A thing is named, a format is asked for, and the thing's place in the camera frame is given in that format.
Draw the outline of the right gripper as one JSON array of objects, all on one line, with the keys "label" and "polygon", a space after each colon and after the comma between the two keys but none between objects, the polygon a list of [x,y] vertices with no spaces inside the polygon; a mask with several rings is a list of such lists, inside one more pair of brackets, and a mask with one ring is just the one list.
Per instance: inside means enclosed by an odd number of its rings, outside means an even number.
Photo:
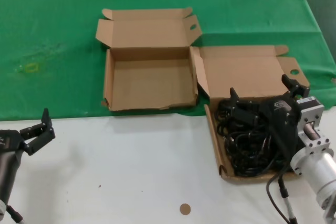
[{"label": "right gripper", "polygon": [[[308,97],[310,89],[286,74],[281,81],[288,91],[261,103],[261,114],[267,128],[282,155],[295,155],[307,148],[309,155],[328,151],[330,140],[320,132],[324,105],[314,96]],[[234,88],[230,88],[229,105],[231,118],[249,126],[257,126],[260,103],[240,100]]]}]

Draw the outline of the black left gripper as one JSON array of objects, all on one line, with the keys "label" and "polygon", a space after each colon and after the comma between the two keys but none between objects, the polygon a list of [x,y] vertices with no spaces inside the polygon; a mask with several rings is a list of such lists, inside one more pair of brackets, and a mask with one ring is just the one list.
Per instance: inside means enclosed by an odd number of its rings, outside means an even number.
[{"label": "black left gripper", "polygon": [[20,131],[1,130],[1,154],[16,151],[35,154],[56,137],[52,124],[49,110],[44,108],[41,123]]}]

